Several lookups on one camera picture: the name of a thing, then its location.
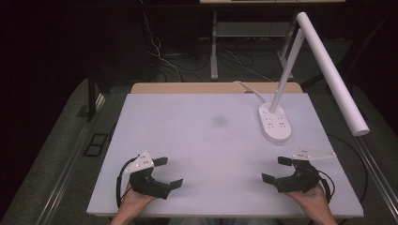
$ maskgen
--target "desk lamp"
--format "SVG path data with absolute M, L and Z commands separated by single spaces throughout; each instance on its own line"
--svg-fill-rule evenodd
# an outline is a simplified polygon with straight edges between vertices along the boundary
M 314 30 L 305 12 L 300 12 L 297 16 L 297 21 L 300 29 L 297 32 L 295 41 L 287 59 L 286 67 L 284 68 L 278 88 L 272 102 L 266 102 L 259 108 L 260 120 L 263 124 L 263 134 L 267 140 L 272 143 L 282 143 L 286 141 L 291 135 L 291 127 L 287 120 L 287 116 L 283 108 L 278 105 L 281 99 L 282 92 L 286 85 L 288 76 L 292 71 L 292 67 L 299 54 L 302 42 L 307 38 L 311 50 L 315 56 L 316 62 L 320 66 L 322 73 L 329 85 L 331 93 L 339 105 L 343 113 L 344 119 L 354 136 L 362 136 L 369 133 L 369 128 L 363 120 L 360 111 L 346 89 L 344 82 L 331 61 L 328 52 L 326 51 L 318 34 Z

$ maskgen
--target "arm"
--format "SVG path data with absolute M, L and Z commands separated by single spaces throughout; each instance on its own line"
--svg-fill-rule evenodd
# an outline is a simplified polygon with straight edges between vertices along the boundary
M 336 220 L 330 212 L 325 192 L 321 185 L 317 185 L 307 193 L 293 191 L 285 193 L 294 199 L 304 213 L 317 225 L 336 225 Z
M 126 194 L 112 219 L 111 225 L 128 225 L 136 218 L 156 197 L 139 194 L 131 189 L 130 183 L 126 187 Z

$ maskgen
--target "cable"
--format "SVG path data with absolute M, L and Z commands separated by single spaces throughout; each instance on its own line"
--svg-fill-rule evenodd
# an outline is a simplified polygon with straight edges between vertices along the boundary
M 331 182 L 331 185 L 333 186 L 333 191 L 330 193 L 330 199 L 333 197 L 333 195 L 334 195 L 334 192 L 336 191 L 336 186 L 334 185 L 334 182 L 333 182 L 333 180 L 330 178 L 330 176 L 328 176 L 326 173 L 324 173 L 324 172 L 321 172 L 321 171 L 318 171 L 319 173 L 322 173 L 322 174 L 324 174 L 329 180 L 330 180 L 330 182 Z
M 260 98 L 262 98 L 264 100 L 264 102 L 267 102 L 266 99 L 264 97 L 262 97 L 260 95 L 260 93 L 258 93 L 254 88 L 250 87 L 248 84 L 244 83 L 244 82 L 240 82 L 240 81 L 234 81 L 234 83 L 240 83 L 241 85 L 249 88 L 251 91 L 253 91 L 257 96 L 259 96 Z
M 360 195 L 360 203 L 363 203 L 363 200 L 365 199 L 366 193 L 368 192 L 368 186 L 369 186 L 369 174 L 368 174 L 368 170 L 366 168 L 365 162 L 363 161 L 362 157 L 360 156 L 360 154 L 357 152 L 357 150 L 355 150 L 355 148 L 353 146 L 351 146 L 351 144 L 349 144 L 348 142 L 334 136 L 331 134 L 327 134 L 328 136 L 330 136 L 331 138 L 336 139 L 337 141 L 340 141 L 341 143 L 344 143 L 346 146 L 348 146 L 349 149 L 351 149 L 355 155 L 357 155 L 358 159 L 360 160 L 360 164 L 363 167 L 363 171 L 364 171 L 364 176 L 365 176 L 365 184 L 363 187 L 363 191 L 362 194 Z M 343 219 L 339 225 L 343 225 L 348 221 L 348 218 Z
M 167 61 L 167 60 L 165 60 L 164 58 L 161 57 L 161 41 L 156 37 L 156 39 L 157 39 L 158 42 L 159 42 L 159 46 L 156 45 L 156 44 L 154 43 L 154 41 L 153 41 L 154 38 L 153 38 L 153 34 L 152 34 L 152 31 L 151 31 L 150 26 L 149 26 L 148 18 L 147 18 L 147 16 L 146 16 L 145 12 L 143 12 L 143 14 L 144 14 L 144 19 L 145 19 L 146 28 L 147 28 L 147 30 L 148 30 L 148 32 L 149 32 L 149 36 L 150 36 L 150 42 L 151 42 L 151 44 L 155 47 L 155 50 L 156 50 L 156 52 L 157 52 L 157 53 L 153 53 L 153 52 L 148 51 L 148 53 L 152 54 L 153 56 L 158 57 L 162 62 L 165 62 L 165 63 L 167 63 L 168 65 L 170 65 L 171 67 L 173 67 L 173 68 L 176 70 L 176 74 L 177 74 L 178 77 L 179 77 L 179 80 L 178 80 L 178 81 L 181 82 L 181 83 L 184 82 L 184 79 L 182 78 L 181 74 L 179 74 L 179 71 L 178 71 L 178 69 L 176 68 L 176 66 L 173 65 L 172 63 L 170 63 L 169 61 Z
M 231 55 L 243 66 L 243 68 L 245 68 L 246 70 L 248 70 L 248 71 L 251 72 L 252 74 L 255 74 L 255 75 L 257 75 L 257 76 L 260 76 L 260 77 L 265 78 L 266 80 L 272 82 L 272 80 L 271 80 L 270 78 L 268 78 L 268 77 L 266 77 L 266 76 L 263 76 L 263 75 L 261 75 L 261 74 L 259 74 L 259 73 L 256 73 L 256 72 L 250 70 L 249 68 L 247 68 L 244 64 L 242 64 L 242 63 L 239 61 L 239 59 L 238 59 L 233 53 L 231 53 L 231 52 L 229 52 L 229 51 L 226 51 L 226 52 L 229 53 L 229 54 L 231 54 Z

